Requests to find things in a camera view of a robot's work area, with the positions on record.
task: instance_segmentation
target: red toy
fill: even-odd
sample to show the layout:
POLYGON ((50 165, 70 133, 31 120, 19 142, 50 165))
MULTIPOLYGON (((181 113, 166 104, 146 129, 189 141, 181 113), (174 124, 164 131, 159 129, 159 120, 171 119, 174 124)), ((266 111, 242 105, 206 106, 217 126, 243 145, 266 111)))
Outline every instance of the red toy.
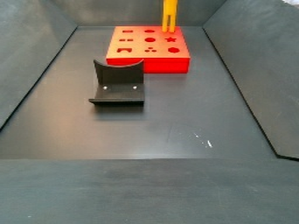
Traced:
POLYGON ((175 33, 162 26, 118 26, 107 51, 112 66, 135 64, 144 59, 147 74, 187 74, 191 55, 181 27, 175 33))

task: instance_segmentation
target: yellow peg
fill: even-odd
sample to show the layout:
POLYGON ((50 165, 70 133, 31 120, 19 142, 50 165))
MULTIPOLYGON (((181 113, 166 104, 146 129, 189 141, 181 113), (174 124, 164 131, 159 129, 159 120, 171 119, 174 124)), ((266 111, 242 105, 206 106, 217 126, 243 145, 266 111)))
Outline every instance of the yellow peg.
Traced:
POLYGON ((170 32, 175 32, 176 8, 178 0, 163 0, 163 32, 167 32, 168 24, 170 32))

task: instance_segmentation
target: red shape sorter block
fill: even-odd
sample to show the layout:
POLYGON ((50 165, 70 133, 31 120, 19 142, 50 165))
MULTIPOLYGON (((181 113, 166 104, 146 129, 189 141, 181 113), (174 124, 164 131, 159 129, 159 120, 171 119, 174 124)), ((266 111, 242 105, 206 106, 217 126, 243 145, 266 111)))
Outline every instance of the red shape sorter block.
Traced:
POLYGON ((187 74, 191 55, 181 27, 175 33, 162 26, 118 26, 107 51, 112 66, 134 64, 144 59, 147 74, 187 74))

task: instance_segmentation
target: black bracket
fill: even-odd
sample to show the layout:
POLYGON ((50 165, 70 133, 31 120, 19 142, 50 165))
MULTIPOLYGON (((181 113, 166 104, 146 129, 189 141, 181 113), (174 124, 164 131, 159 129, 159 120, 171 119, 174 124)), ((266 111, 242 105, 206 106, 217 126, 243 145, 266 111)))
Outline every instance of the black bracket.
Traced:
POLYGON ((94 60, 98 73, 98 93, 94 104, 144 103, 144 61, 130 66, 108 66, 94 60))

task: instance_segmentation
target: hole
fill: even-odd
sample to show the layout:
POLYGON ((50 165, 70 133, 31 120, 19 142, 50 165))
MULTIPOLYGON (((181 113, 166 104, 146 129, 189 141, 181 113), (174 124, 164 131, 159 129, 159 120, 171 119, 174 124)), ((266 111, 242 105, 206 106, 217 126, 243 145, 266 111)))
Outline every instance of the hole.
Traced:
POLYGON ((175 42, 176 38, 166 38, 167 42, 175 42))
POLYGON ((131 53, 132 52, 132 48, 118 48, 116 52, 118 53, 122 53, 122 52, 130 52, 131 53))
POLYGON ((146 38, 144 41, 146 42, 155 42, 155 38, 146 38))
POLYGON ((178 53, 179 51, 181 51, 181 49, 176 48, 176 47, 170 47, 170 48, 168 48, 168 52, 170 52, 170 53, 178 53))

